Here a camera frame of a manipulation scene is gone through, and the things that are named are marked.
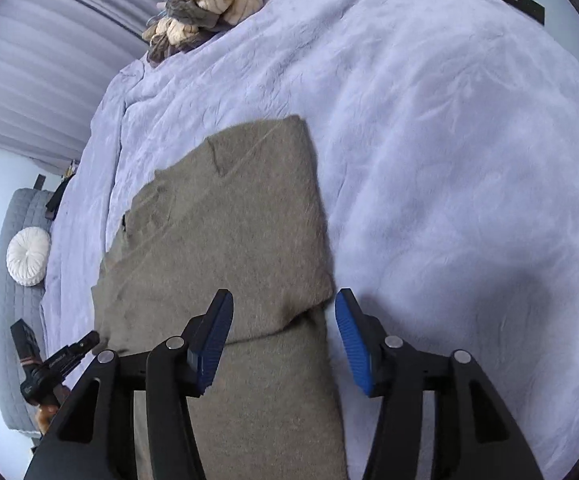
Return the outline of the person's left hand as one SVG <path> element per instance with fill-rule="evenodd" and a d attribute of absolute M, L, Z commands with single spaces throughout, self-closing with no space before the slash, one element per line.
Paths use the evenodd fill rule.
<path fill-rule="evenodd" d="M 58 406 L 54 404 L 41 404 L 38 406 L 35 413 L 35 421 L 41 434 L 46 434 L 50 429 L 50 424 L 58 413 L 58 410 Z"/>

